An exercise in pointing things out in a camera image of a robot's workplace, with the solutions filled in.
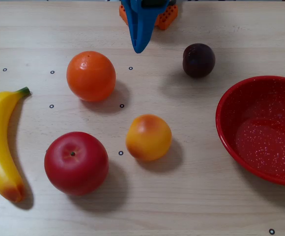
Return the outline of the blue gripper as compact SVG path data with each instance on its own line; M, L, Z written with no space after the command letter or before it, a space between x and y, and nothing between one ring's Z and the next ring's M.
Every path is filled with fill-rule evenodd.
M160 14L169 4L169 0L122 0L121 4L131 14L128 17L128 26L131 41L136 53L141 53L150 42L155 24L155 15L144 15L140 26L140 47L138 42L139 18L137 14Z

